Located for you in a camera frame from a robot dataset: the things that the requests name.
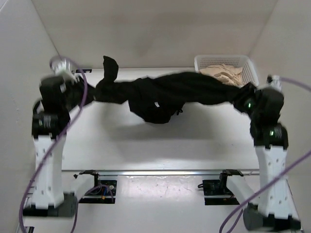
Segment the black trousers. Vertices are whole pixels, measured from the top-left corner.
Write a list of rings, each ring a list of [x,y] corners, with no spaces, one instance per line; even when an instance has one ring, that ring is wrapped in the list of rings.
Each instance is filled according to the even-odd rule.
[[[127,102],[130,111],[148,123],[168,123],[186,103],[234,104],[239,98],[253,95],[256,90],[252,83],[242,87],[227,85],[214,77],[193,71],[117,82],[117,62],[108,56],[103,59],[104,77],[96,86],[88,86],[88,97],[96,102]]]

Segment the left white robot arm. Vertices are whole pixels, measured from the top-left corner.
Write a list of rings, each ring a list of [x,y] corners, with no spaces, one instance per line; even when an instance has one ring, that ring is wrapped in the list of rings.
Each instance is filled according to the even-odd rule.
[[[67,132],[77,120],[69,113],[92,100],[90,86],[83,75],[48,76],[41,80],[40,99],[33,106],[32,137],[35,147],[35,173],[29,187],[33,189],[28,203],[22,202],[21,217],[68,217],[77,213],[78,203],[89,192],[101,191],[102,182],[93,172],[74,177],[65,191],[62,183],[63,150]]]

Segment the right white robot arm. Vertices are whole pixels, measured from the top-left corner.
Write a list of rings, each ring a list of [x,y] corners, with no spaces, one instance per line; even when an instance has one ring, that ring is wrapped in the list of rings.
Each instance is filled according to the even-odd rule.
[[[288,143],[286,128],[279,122],[284,96],[280,85],[269,84],[258,89],[252,83],[242,88],[231,101],[234,108],[250,118],[250,134],[259,163],[260,188],[253,192],[243,175],[237,171],[225,174],[218,188],[233,193],[239,206],[226,217],[222,232],[231,217],[238,213],[248,231],[299,231],[300,220],[294,216],[291,194],[285,174]]]

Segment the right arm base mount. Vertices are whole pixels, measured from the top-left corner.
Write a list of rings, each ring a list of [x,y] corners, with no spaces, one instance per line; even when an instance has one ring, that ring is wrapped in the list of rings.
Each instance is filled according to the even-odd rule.
[[[202,180],[197,185],[198,189],[202,189],[204,193],[205,206],[207,205],[239,205],[234,194],[227,188],[226,182],[229,176],[241,176],[241,171],[234,169],[224,169],[218,179]]]

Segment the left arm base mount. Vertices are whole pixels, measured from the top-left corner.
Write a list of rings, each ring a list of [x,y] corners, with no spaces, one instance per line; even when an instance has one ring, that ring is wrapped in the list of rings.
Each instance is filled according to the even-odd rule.
[[[79,203],[114,204],[116,200],[117,180],[104,178],[96,170],[84,170],[74,174],[70,190]]]

